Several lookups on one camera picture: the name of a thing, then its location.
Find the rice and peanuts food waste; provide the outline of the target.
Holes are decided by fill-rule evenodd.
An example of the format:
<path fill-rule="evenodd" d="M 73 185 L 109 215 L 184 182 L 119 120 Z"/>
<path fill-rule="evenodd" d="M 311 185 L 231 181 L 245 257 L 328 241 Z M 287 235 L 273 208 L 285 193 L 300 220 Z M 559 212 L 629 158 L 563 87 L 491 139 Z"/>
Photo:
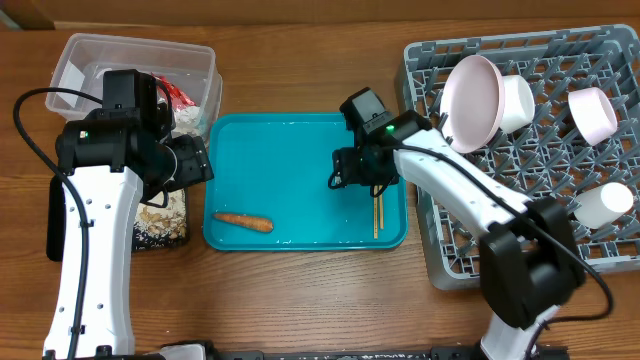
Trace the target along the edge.
<path fill-rule="evenodd" d="M 136 249 L 178 246 L 188 238 L 187 195 L 171 192 L 164 208 L 140 204 L 137 208 L 133 241 Z"/>

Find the white bowl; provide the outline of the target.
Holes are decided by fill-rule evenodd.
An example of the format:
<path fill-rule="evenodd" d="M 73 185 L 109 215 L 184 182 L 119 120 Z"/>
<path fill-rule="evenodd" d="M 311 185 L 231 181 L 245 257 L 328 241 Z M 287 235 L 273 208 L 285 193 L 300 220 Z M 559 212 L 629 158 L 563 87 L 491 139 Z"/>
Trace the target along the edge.
<path fill-rule="evenodd" d="M 504 133 L 511 134 L 532 122 L 535 103 L 529 83 L 522 76 L 504 76 L 503 81 L 505 107 L 500 128 Z"/>

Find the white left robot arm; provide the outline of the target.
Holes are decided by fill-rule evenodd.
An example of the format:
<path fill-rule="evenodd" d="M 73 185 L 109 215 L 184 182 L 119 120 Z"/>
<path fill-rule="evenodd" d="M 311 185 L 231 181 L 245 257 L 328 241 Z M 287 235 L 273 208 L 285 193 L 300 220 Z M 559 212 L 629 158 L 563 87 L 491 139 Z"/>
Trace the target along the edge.
<path fill-rule="evenodd" d="M 64 246 L 46 359 L 127 356 L 133 228 L 140 204 L 206 182 L 213 171 L 199 136 L 173 137 L 162 84 L 137 70 L 108 71 L 102 104 L 56 140 L 66 180 Z"/>

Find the white cup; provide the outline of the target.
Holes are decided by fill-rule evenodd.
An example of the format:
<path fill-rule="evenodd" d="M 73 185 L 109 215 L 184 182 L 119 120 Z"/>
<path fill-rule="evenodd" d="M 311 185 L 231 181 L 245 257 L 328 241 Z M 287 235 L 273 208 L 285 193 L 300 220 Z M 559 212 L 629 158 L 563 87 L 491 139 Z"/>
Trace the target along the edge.
<path fill-rule="evenodd" d="M 587 228 L 597 229 L 628 212 L 634 196 L 626 185 L 612 182 L 581 193 L 576 201 L 579 205 L 574 211 L 577 221 Z"/>

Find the carrot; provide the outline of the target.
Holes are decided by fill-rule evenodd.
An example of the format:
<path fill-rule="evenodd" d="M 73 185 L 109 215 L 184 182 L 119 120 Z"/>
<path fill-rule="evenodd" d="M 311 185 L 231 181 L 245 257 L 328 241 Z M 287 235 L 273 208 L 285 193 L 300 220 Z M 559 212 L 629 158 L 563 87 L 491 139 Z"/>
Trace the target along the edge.
<path fill-rule="evenodd" d="M 213 215 L 213 218 L 221 222 L 233 224 L 261 233 L 271 233 L 274 230 L 273 222 L 270 219 L 264 217 L 233 213 L 215 213 Z"/>

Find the pink bowl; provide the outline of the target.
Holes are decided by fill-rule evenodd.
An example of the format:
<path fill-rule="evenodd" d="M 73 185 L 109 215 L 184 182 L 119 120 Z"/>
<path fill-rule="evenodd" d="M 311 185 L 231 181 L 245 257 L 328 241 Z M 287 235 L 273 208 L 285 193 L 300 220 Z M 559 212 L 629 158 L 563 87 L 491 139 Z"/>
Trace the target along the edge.
<path fill-rule="evenodd" d="M 574 123 L 585 141 L 595 146 L 618 130 L 618 120 L 610 100 L 597 87 L 568 94 L 568 105 Z"/>

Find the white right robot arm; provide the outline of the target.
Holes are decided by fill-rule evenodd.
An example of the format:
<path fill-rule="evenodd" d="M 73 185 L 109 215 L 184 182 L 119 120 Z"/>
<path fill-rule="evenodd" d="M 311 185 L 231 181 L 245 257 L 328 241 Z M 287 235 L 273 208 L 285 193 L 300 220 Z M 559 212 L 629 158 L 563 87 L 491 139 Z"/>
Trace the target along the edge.
<path fill-rule="evenodd" d="M 339 110 L 354 144 L 333 152 L 329 187 L 367 186 L 374 198 L 401 179 L 424 188 L 478 242 L 481 290 L 493 311 L 481 356 L 533 358 L 541 330 L 585 281 L 566 209 L 496 182 L 426 118 L 392 115 L 370 88 Z"/>

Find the pink plate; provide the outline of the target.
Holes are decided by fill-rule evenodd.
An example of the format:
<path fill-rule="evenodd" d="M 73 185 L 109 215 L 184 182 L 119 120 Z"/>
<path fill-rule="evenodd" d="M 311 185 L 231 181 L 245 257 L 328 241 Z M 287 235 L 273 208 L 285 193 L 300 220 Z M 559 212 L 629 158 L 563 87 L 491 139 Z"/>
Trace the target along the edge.
<path fill-rule="evenodd" d="M 471 153 L 495 135 L 505 109 L 505 85 L 498 68 L 487 58 L 472 55 L 451 71 L 442 90 L 440 114 L 450 146 L 459 153 Z"/>

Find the wooden chopstick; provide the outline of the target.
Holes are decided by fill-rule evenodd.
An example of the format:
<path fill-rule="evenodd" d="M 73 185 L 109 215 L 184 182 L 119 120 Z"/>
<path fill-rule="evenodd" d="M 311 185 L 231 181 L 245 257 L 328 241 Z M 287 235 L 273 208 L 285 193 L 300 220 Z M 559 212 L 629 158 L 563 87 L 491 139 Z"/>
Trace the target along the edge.
<path fill-rule="evenodd" d="M 379 234 L 379 202 L 378 198 L 373 198 L 373 238 L 378 239 Z"/>
<path fill-rule="evenodd" d="M 378 204 L 379 204 L 379 229 L 384 229 L 384 196 L 383 194 L 378 196 Z"/>

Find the white tissue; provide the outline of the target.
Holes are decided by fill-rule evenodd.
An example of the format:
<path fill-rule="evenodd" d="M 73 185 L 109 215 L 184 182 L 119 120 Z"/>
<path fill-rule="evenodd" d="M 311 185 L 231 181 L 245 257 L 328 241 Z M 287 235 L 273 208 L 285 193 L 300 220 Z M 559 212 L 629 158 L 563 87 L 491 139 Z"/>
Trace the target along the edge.
<path fill-rule="evenodd" d="M 200 131 L 200 108 L 198 106 L 186 106 L 174 111 L 175 128 L 172 136 L 180 135 L 199 136 Z"/>

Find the red snack wrapper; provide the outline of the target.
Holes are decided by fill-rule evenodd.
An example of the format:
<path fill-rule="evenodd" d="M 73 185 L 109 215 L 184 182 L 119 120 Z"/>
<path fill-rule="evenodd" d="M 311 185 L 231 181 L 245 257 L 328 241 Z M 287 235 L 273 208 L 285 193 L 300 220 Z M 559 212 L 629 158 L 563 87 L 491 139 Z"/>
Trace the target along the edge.
<path fill-rule="evenodd" d="M 196 105 L 183 90 L 171 83 L 165 76 L 155 74 L 152 74 L 152 76 L 167 88 L 174 110 L 184 110 L 187 107 Z"/>

